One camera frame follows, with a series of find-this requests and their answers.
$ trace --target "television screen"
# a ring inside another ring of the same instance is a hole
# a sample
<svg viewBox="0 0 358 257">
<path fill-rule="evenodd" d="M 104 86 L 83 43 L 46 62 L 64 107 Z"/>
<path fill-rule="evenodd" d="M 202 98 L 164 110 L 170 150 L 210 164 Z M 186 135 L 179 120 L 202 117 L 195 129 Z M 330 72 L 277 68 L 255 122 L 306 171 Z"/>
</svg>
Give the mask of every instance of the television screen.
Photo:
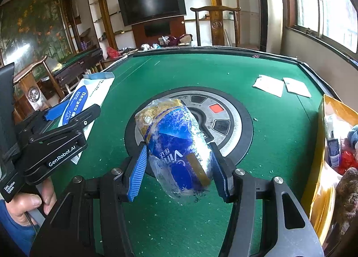
<svg viewBox="0 0 358 257">
<path fill-rule="evenodd" d="M 118 0 L 125 26 L 186 15 L 184 0 Z"/>
</svg>

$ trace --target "silver screw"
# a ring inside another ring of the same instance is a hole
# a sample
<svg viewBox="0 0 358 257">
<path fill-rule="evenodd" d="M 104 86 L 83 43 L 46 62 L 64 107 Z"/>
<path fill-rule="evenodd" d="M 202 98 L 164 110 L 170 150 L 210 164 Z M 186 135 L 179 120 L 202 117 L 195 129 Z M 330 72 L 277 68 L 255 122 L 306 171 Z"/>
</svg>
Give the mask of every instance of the silver screw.
<svg viewBox="0 0 358 257">
<path fill-rule="evenodd" d="M 276 183 L 278 183 L 278 184 L 282 184 L 282 183 L 283 183 L 282 177 L 279 177 L 279 176 L 276 176 L 273 180 L 274 180 Z"/>
<path fill-rule="evenodd" d="M 73 179 L 72 179 L 73 183 L 80 183 L 82 181 L 82 177 L 81 176 L 75 176 Z"/>
<path fill-rule="evenodd" d="M 119 175 L 119 174 L 122 174 L 122 170 L 120 168 L 116 167 L 111 170 L 111 173 L 113 175 Z"/>
<path fill-rule="evenodd" d="M 236 168 L 235 169 L 235 174 L 237 175 L 244 175 L 245 171 L 242 168 Z"/>
</svg>

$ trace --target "floral painting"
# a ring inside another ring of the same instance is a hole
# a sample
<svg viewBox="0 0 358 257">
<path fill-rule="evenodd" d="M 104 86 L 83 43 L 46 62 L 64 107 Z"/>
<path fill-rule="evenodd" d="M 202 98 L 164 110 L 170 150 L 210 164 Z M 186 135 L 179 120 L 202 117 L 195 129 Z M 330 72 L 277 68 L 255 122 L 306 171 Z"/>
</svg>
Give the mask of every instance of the floral painting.
<svg viewBox="0 0 358 257">
<path fill-rule="evenodd" d="M 0 7 L 0 49 L 15 74 L 46 54 L 62 63 L 72 52 L 61 16 L 60 0 L 11 0 Z M 36 80 L 44 68 L 34 71 Z"/>
</svg>

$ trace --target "window frame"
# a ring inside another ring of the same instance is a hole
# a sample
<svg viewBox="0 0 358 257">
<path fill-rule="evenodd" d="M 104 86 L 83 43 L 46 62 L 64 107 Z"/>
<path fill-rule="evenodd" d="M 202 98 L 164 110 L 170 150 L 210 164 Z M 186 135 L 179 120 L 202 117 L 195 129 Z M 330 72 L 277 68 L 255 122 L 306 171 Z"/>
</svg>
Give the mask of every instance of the window frame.
<svg viewBox="0 0 358 257">
<path fill-rule="evenodd" d="M 318 2 L 318 31 L 313 31 L 307 27 L 303 27 L 300 25 L 293 25 L 291 26 L 293 29 L 296 29 L 298 31 L 301 31 L 303 33 L 306 33 L 318 40 L 323 41 L 324 43 L 334 47 L 335 49 L 337 49 L 338 51 L 340 51 L 341 53 L 343 53 L 344 55 L 356 60 L 358 59 L 358 45 L 357 45 L 357 50 L 356 52 L 348 49 L 347 47 L 345 47 L 344 45 L 338 43 L 337 41 L 327 37 L 326 35 L 323 35 L 323 20 L 324 20 L 324 11 L 323 11 L 323 0 L 317 0 Z M 354 3 L 353 0 L 350 0 L 350 2 L 352 3 L 353 7 L 355 8 L 356 12 L 357 12 L 357 17 L 358 17 L 358 8 L 356 6 L 356 4 Z M 298 10 L 296 8 L 296 22 L 298 22 Z"/>
</svg>

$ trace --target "air conditioner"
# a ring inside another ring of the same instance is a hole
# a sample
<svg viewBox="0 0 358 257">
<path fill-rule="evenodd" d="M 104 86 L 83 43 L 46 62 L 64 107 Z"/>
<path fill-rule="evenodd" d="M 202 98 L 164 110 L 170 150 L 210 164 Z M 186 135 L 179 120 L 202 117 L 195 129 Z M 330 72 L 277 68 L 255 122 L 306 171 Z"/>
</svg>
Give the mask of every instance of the air conditioner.
<svg viewBox="0 0 358 257">
<path fill-rule="evenodd" d="M 259 0 L 260 2 L 260 51 L 280 54 L 282 41 L 282 0 Z"/>
</svg>

